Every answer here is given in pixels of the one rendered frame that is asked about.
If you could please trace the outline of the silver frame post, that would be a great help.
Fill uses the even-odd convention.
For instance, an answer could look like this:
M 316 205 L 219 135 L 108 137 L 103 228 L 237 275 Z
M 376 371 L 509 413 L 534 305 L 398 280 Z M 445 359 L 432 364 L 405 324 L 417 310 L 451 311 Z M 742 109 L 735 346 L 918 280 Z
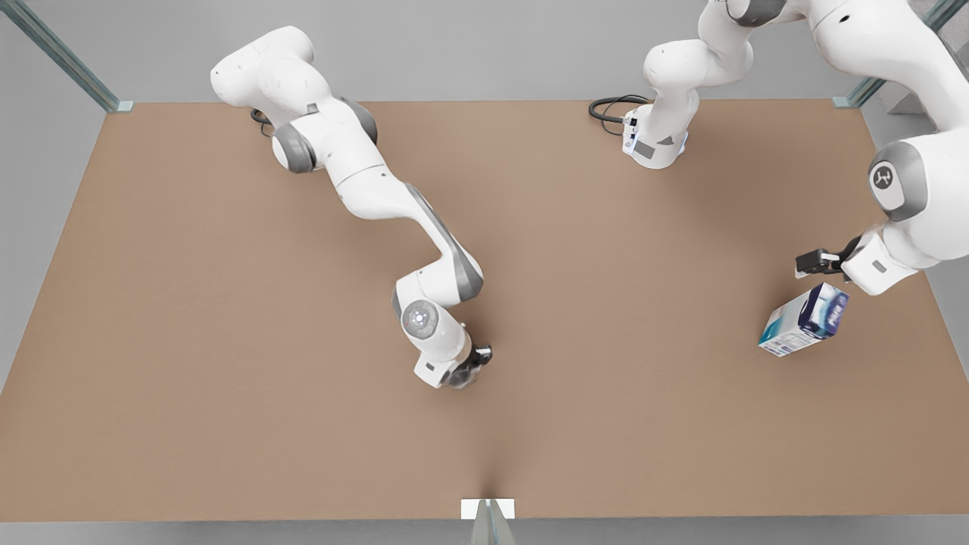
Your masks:
M 893 82 L 916 96 L 931 120 L 969 120 L 969 65 L 938 35 L 968 6 L 969 0 L 936 0 L 917 15 L 908 0 L 845 0 L 813 30 L 833 68 L 862 77 L 833 97 L 834 107 L 859 108 Z
M 462 499 L 460 518 L 474 520 L 470 545 L 518 545 L 508 523 L 516 518 L 514 499 Z
M 0 0 L 0 12 L 31 38 L 106 113 L 130 113 L 134 102 L 118 99 L 24 0 Z

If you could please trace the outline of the blue and white carton box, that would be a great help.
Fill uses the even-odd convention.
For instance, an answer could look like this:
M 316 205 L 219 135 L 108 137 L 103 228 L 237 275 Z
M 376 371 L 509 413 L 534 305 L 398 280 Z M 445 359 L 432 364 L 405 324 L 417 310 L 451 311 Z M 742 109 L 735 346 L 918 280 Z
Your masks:
M 837 334 L 850 294 L 826 282 L 776 308 L 758 346 L 784 357 Z

